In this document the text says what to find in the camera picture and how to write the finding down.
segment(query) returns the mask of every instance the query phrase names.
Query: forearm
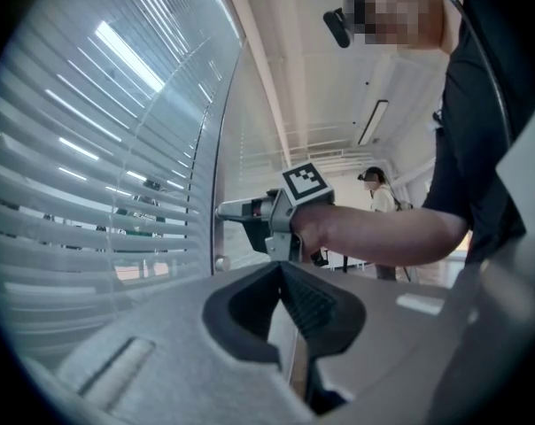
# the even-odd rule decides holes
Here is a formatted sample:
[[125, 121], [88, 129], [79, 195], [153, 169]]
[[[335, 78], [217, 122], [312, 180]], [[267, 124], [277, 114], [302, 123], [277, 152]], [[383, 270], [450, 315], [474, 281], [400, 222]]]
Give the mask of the forearm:
[[442, 259], [466, 233], [464, 220], [426, 209], [383, 213], [316, 205], [299, 209], [295, 222], [298, 228], [311, 226], [317, 245], [388, 266]]

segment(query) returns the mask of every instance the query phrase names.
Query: hand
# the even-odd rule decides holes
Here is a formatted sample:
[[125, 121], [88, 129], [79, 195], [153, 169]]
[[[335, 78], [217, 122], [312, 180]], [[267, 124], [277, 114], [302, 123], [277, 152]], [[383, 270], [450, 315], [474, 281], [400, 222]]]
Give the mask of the hand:
[[323, 231], [319, 213], [321, 207], [321, 205], [300, 207], [291, 220], [293, 233], [298, 235], [303, 243], [304, 260], [309, 260], [311, 254], [323, 246]]

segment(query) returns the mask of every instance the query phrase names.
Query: window blinds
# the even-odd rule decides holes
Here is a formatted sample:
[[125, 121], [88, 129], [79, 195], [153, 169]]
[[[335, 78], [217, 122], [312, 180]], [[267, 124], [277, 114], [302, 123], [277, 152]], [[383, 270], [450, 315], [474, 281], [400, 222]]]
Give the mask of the window blinds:
[[211, 273], [213, 179], [241, 49], [223, 0], [38, 0], [0, 59], [0, 316], [55, 367]]

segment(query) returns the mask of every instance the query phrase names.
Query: woman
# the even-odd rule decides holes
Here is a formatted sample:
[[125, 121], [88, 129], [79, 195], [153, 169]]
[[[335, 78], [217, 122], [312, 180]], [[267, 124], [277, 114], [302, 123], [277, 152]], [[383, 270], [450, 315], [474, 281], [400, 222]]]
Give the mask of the woman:
[[[384, 170], [372, 166], [358, 177], [364, 181], [364, 189], [370, 191], [372, 205], [370, 211], [377, 213], [391, 213], [398, 210], [397, 200], [393, 196], [392, 188], [388, 185]], [[376, 265], [377, 278], [396, 282], [395, 267]]]

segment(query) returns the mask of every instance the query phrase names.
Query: white shirt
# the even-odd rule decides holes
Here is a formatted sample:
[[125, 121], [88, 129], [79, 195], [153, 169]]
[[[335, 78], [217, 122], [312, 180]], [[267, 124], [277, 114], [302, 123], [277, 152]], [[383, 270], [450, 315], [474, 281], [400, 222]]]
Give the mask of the white shirt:
[[382, 185], [374, 192], [370, 211], [379, 211], [380, 213], [391, 213], [396, 209], [393, 201], [392, 190], [389, 186]]

